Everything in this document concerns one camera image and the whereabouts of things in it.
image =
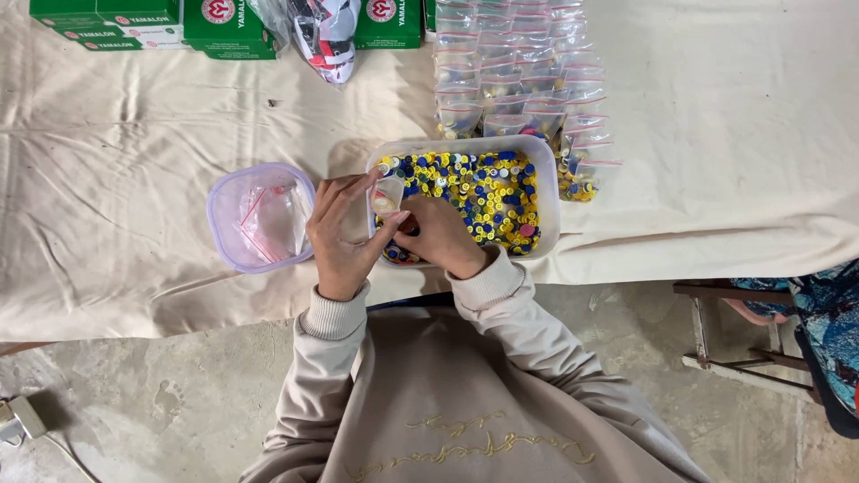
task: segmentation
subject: concrete floor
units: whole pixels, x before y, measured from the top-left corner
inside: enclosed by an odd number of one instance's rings
[[[680,365],[691,309],[670,283],[541,285],[537,300],[648,396],[714,481],[856,481],[859,442],[833,433],[820,407]],[[765,343],[723,303],[709,309],[717,356]],[[273,424],[291,360],[287,323],[64,342],[0,358],[0,395],[38,393],[46,423],[103,483],[233,481]],[[40,439],[0,445],[0,481],[86,480]]]

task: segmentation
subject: sweatshirt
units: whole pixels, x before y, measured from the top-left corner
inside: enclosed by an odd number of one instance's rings
[[[239,481],[709,482],[637,389],[533,300],[527,270],[484,249],[496,258],[480,274],[447,274],[455,309],[368,320],[369,282],[344,303],[314,289],[275,427]]]

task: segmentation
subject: table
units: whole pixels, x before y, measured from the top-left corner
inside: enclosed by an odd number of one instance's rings
[[[341,92],[295,51],[86,52],[23,0],[0,13],[0,340],[295,316],[313,261],[230,271],[209,188],[269,161],[318,182],[361,171],[383,142],[435,135],[431,46],[359,52]],[[859,256],[857,14],[835,0],[590,3],[626,166],[591,205],[564,205],[534,280],[780,277]],[[371,304],[447,288],[436,269],[377,266],[370,279]]]

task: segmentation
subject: sweatshirt cuff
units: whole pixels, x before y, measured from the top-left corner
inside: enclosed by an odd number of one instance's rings
[[[316,285],[310,291],[310,309],[298,316],[298,325],[316,339],[341,340],[349,337],[367,320],[364,301],[370,293],[370,282],[364,285],[348,302],[335,302],[321,296]]]
[[[491,243],[481,247],[486,253],[496,256],[492,265],[467,280],[460,280],[450,272],[444,276],[450,281],[454,295],[464,307],[485,310],[510,298],[525,281],[525,267],[510,261],[507,251]]]

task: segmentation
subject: white plastic tray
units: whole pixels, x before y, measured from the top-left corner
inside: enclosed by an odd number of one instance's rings
[[[385,156],[413,156],[429,152],[459,153],[480,155],[489,152],[519,151],[528,156],[537,175],[537,212],[539,213],[539,245],[527,255],[516,256],[515,260],[536,260],[548,255],[557,244],[561,229],[561,207],[557,197],[557,176],[555,156],[545,141],[534,136],[502,136],[499,138],[459,139],[456,141],[393,141],[384,143],[370,153],[367,172]],[[375,215],[370,210],[369,192],[367,195],[367,229],[370,236],[375,235]],[[429,263],[396,264],[379,257],[386,265],[396,268],[423,268]]]

